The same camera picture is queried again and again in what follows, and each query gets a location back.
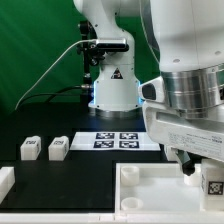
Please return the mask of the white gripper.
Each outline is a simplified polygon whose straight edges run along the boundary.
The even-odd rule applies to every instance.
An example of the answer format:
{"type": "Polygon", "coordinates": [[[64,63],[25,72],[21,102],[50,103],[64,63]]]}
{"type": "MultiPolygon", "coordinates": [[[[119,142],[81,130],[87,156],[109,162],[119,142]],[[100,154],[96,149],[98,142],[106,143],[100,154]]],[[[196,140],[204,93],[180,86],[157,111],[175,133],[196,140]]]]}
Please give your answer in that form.
{"type": "Polygon", "coordinates": [[[138,88],[144,100],[142,111],[148,136],[159,144],[178,149],[177,162],[187,176],[195,172],[187,152],[224,161],[224,101],[218,102],[217,95],[213,98],[210,90],[178,88],[174,93],[180,107],[172,108],[161,77],[138,88]]]}

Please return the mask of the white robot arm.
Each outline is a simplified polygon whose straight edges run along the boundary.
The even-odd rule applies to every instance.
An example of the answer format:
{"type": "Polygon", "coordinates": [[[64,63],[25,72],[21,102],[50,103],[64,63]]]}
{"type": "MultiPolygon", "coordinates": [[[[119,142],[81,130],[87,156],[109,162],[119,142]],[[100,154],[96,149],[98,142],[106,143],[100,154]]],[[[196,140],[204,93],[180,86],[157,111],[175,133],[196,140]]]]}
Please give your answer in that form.
{"type": "Polygon", "coordinates": [[[139,87],[152,140],[224,162],[224,0],[73,0],[98,39],[114,38],[115,14],[138,9],[160,76],[139,87]]]}

